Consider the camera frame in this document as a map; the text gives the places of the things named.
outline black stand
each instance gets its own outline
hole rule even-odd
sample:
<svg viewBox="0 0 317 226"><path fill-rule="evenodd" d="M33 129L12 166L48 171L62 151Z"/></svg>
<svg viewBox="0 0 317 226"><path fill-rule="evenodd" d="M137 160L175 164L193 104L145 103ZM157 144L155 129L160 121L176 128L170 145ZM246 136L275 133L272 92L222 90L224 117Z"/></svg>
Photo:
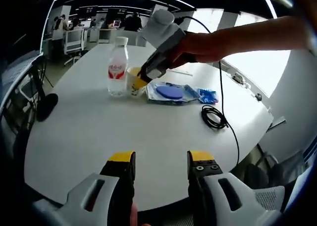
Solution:
<svg viewBox="0 0 317 226"><path fill-rule="evenodd" d="M39 78L38 65L34 64L34 67L31 69L31 73L33 76L35 87L39 94L39 101L36 108L36 119L37 121L42 122L50 116L54 107L57 105L58 96L57 94L48 94L47 96L45 95L42 88L42 82Z"/></svg>

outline round table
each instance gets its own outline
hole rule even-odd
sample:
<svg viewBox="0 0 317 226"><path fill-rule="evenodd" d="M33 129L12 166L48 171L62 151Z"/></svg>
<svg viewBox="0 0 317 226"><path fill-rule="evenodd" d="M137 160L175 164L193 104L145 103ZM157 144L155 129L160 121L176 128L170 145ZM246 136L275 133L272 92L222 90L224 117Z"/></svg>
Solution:
<svg viewBox="0 0 317 226"><path fill-rule="evenodd" d="M188 197L187 151L210 152L223 171L237 161L230 128L209 129L202 105L149 104L141 99L112 98L107 93L107 60L112 45L99 44L60 79L53 92L59 102L50 117L36 122L25 159L26 183L64 204L67 193L91 173L99 173L117 151L136 151L135 203L140 211ZM153 48L128 46L129 66L141 66ZM219 70L189 63L158 81L217 91ZM223 73L224 111L234 128L240 161L256 146L272 122L265 106ZM221 109L221 101L215 105Z"/></svg>

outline water bottle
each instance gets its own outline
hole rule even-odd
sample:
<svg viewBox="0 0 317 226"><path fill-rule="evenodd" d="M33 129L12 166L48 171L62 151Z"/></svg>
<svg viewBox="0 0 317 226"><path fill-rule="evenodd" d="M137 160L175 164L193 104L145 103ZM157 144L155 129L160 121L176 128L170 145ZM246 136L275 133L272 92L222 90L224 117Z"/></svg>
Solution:
<svg viewBox="0 0 317 226"><path fill-rule="evenodd" d="M122 96L126 91L126 69L128 66L128 38L116 37L108 65L108 91L112 96Z"/></svg>

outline window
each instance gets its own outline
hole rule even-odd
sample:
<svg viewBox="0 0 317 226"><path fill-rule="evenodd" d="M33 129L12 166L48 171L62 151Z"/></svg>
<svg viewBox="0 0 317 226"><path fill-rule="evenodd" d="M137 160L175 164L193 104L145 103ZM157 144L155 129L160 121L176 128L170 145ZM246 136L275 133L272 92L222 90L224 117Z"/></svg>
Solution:
<svg viewBox="0 0 317 226"><path fill-rule="evenodd" d="M242 12L241 15L238 16L235 26L265 20L266 19L262 17ZM284 72L289 55L290 50L255 51L229 55L224 59L242 72L270 97Z"/></svg>
<svg viewBox="0 0 317 226"><path fill-rule="evenodd" d="M197 9L193 14L193 18L198 19L206 25L211 32L214 32L218 28L222 14L223 9ZM188 31L194 33L208 33L207 30L195 20L190 21Z"/></svg>

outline blue lid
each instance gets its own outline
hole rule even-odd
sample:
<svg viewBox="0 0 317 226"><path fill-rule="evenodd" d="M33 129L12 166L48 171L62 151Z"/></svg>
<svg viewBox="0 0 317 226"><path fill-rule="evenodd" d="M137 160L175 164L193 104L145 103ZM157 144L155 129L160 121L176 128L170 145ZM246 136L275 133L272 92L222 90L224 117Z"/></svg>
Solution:
<svg viewBox="0 0 317 226"><path fill-rule="evenodd" d="M172 100L178 100L183 97L182 89L175 86L158 86L157 92L161 94L163 97Z"/></svg>

